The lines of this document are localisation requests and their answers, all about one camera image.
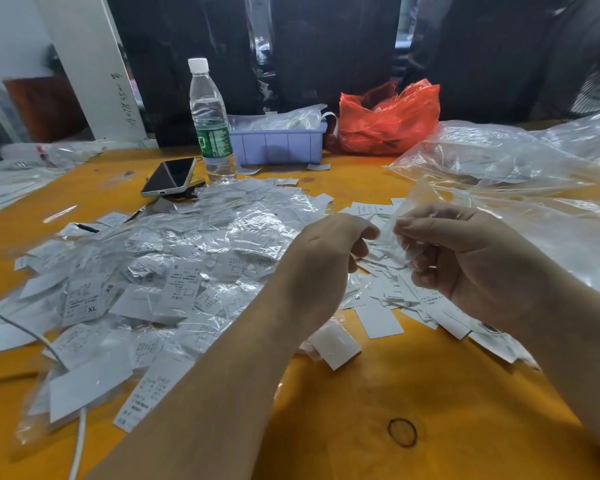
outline white cable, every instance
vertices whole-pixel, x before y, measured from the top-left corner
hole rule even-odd
[[[53,354],[53,356],[60,363],[60,365],[62,365],[64,367],[64,370],[65,371],[69,370],[69,367],[67,367],[66,362],[62,359],[62,357],[60,357],[60,354],[58,354],[56,348],[53,345],[51,345],[51,342],[49,342],[45,338],[44,335],[38,333],[37,331],[28,329],[23,324],[15,322],[15,321],[11,320],[10,318],[5,317],[1,313],[0,313],[0,319],[7,322],[9,325],[13,325],[17,329],[22,330],[24,333],[28,333],[30,336],[32,336],[37,341],[42,343],[42,345],[44,345],[46,348],[49,349],[49,352],[51,352],[51,354]],[[84,436],[86,434],[86,429],[87,429],[87,408],[82,408],[82,409],[80,409],[80,420],[78,423],[78,441],[75,444],[75,453],[73,454],[73,462],[71,465],[71,471],[69,473],[69,480],[75,480],[78,476],[78,469],[80,469],[80,459],[82,457],[82,449],[84,448]]]

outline yellow table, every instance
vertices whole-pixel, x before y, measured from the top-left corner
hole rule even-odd
[[[139,191],[158,163],[190,154],[109,152],[1,211],[0,298],[28,277],[27,271],[13,271],[16,257],[68,222],[92,222],[113,210],[134,212],[146,202]],[[412,186],[383,168],[391,160],[328,157],[329,171],[284,176],[298,177],[313,196],[332,195],[335,210],[352,200],[390,203]],[[203,174],[201,164],[196,174]],[[599,188],[579,193],[600,197]],[[376,340],[367,338],[355,313],[345,315],[362,354],[336,372],[306,356],[293,359],[254,478],[600,479],[600,448],[542,373],[506,364],[470,340],[458,342],[400,313],[405,333]],[[0,353],[0,480],[64,479],[69,471],[76,422],[16,448],[14,431],[36,383],[39,354],[38,345]],[[112,425],[124,400],[89,413],[81,475],[124,436]],[[391,423],[395,419],[415,426],[415,446],[400,446],[414,438],[404,421]]]

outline purple plastic tray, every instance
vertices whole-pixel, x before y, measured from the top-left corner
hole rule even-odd
[[[298,165],[322,161],[322,135],[316,130],[232,131],[233,154],[240,165]]]

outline phone screen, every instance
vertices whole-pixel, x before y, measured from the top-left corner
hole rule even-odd
[[[142,192],[156,192],[182,187],[187,183],[189,170],[191,170],[194,161],[195,158],[182,158],[180,160],[168,160],[160,163],[160,166],[153,172]]]

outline water bottle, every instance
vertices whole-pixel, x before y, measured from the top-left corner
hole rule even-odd
[[[209,180],[215,185],[229,184],[235,181],[238,172],[224,101],[209,77],[206,59],[189,59],[189,69],[193,76],[189,92],[191,117]]]

